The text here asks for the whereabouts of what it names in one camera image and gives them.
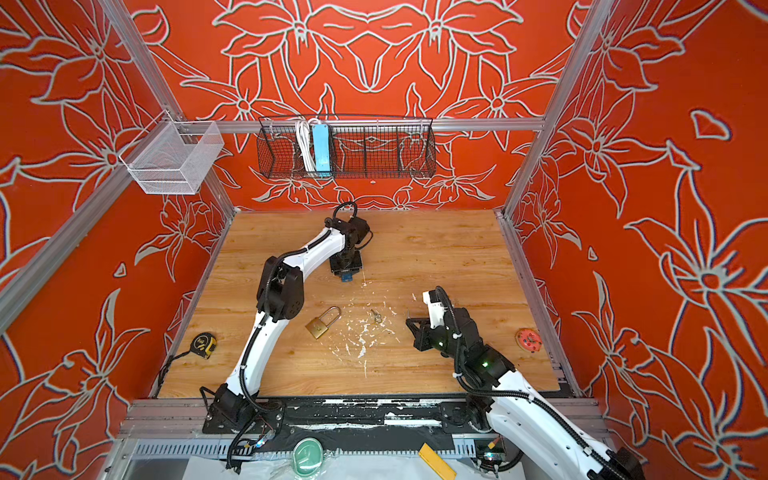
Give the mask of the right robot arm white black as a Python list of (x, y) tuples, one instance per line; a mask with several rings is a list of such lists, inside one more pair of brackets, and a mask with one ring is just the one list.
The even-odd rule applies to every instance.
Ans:
[(612, 450), (539, 394), (512, 361), (484, 342), (468, 311), (454, 307), (442, 287), (424, 292), (423, 302), (428, 316), (406, 320), (414, 347), (452, 360), (452, 375), (481, 426), (517, 447), (514, 462), (527, 458), (550, 479), (645, 477), (634, 454)]

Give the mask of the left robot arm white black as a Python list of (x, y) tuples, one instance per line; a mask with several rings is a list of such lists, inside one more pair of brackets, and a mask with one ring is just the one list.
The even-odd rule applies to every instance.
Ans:
[(358, 215), (354, 201), (338, 205), (324, 220), (321, 232), (303, 247), (272, 256), (264, 264), (257, 293), (257, 313), (245, 347), (234, 367), (206, 405), (206, 433), (239, 432), (261, 421), (267, 412), (258, 404), (268, 360), (289, 321), (301, 312), (304, 283), (323, 264), (343, 282), (363, 269), (361, 250), (373, 238), (370, 226)]

